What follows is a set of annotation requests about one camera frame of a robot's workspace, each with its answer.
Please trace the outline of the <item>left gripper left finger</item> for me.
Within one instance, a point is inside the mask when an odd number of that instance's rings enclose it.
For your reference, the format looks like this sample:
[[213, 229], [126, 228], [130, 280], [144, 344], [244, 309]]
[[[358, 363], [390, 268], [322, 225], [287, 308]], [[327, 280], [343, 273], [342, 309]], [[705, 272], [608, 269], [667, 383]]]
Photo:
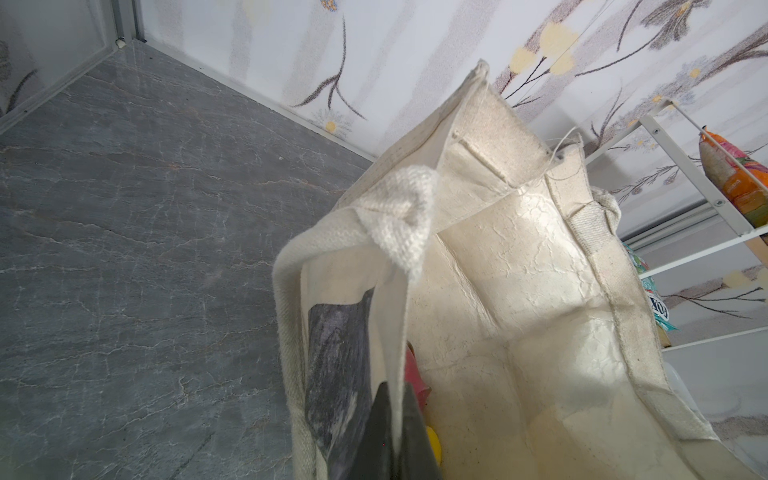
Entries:
[[347, 479], [393, 480], [396, 477], [390, 394], [388, 384], [382, 382]]

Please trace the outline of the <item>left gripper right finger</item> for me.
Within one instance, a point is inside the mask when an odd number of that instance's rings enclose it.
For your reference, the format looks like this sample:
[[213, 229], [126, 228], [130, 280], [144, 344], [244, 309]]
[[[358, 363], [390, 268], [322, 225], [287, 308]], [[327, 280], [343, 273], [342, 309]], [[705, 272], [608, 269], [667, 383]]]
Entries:
[[402, 480], [441, 479], [440, 468], [410, 383], [405, 384], [402, 405], [402, 435], [397, 460], [397, 478]]

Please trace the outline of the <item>yellow lemon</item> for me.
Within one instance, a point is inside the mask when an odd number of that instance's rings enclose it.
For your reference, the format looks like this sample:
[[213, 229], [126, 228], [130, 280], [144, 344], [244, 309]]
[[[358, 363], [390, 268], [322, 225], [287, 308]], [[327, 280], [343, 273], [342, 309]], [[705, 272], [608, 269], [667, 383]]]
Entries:
[[433, 455], [435, 457], [435, 461], [438, 466], [442, 465], [442, 446], [441, 442], [439, 440], [439, 437], [436, 433], [436, 431], [431, 427], [426, 427], [426, 433], [428, 436], [429, 444], [431, 447], [431, 450], [433, 452]]

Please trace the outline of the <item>pink dragon fruit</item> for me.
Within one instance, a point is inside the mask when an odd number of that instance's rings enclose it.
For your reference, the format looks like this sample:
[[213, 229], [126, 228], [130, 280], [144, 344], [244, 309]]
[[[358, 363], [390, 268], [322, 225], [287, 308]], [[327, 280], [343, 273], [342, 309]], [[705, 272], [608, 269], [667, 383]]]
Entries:
[[428, 386], [422, 378], [414, 348], [410, 342], [406, 343], [404, 378], [414, 390], [419, 410], [424, 412], [432, 388]]

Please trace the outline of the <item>cream canvas grocery bag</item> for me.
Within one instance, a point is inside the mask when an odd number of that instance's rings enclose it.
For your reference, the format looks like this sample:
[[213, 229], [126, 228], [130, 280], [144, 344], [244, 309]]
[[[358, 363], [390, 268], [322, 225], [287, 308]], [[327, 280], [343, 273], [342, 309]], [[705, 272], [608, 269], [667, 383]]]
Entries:
[[479, 62], [275, 260], [298, 479], [347, 479], [406, 343], [441, 479], [751, 479], [669, 383], [648, 296], [583, 144], [549, 148]]

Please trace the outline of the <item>orange candy bag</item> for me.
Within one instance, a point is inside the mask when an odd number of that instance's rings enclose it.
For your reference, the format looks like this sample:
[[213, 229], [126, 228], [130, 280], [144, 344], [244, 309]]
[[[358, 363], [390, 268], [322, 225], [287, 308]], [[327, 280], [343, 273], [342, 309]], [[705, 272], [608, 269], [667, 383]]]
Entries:
[[765, 226], [767, 191], [752, 177], [767, 186], [767, 168], [724, 137], [708, 130], [700, 134], [699, 154], [705, 176], [752, 226]]

